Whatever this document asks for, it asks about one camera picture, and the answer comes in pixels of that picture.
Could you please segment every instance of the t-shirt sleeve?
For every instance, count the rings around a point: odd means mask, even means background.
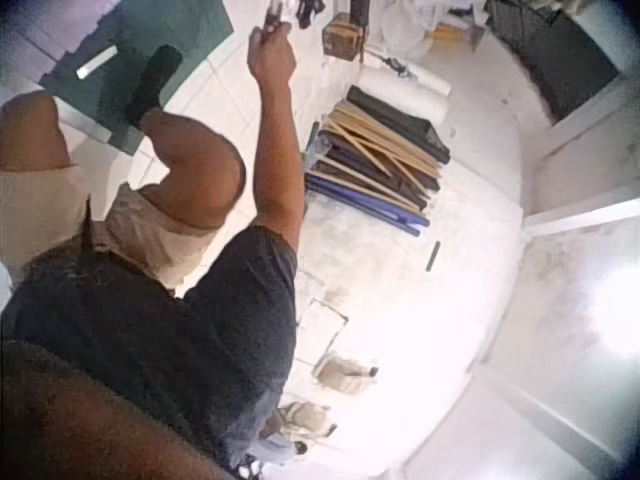
[[[296,338],[296,255],[277,233],[250,226],[185,296],[247,375],[280,392]]]

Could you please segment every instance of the raised arm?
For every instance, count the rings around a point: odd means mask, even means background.
[[[249,46],[249,69],[260,88],[262,117],[254,174],[257,224],[279,233],[298,249],[304,214],[304,179],[293,122],[289,79],[296,68],[283,23],[268,37],[256,29]]]

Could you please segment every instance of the green cutting mat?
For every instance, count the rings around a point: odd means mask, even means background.
[[[149,58],[161,45],[184,56],[164,88],[163,105],[195,68],[233,33],[222,0],[122,0],[73,54],[66,54],[40,85],[112,132],[109,143],[133,155],[143,139],[124,115]],[[85,80],[76,70],[116,45],[118,54]]]

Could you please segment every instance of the beige shorts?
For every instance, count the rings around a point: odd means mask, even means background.
[[[0,172],[0,261],[14,287],[33,258],[81,233],[88,198],[79,166]],[[168,289],[198,267],[217,232],[169,217],[128,184],[120,186],[107,218],[92,223],[96,250],[119,255]]]

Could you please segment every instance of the paper roll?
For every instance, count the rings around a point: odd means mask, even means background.
[[[449,109],[446,97],[415,81],[398,78],[395,73],[363,67],[356,83],[363,92],[401,112],[440,125]]]
[[[418,82],[427,88],[430,88],[434,92],[438,92],[440,95],[448,97],[451,93],[451,84],[431,73],[429,70],[416,65],[415,63],[408,63],[409,71],[418,77]]]

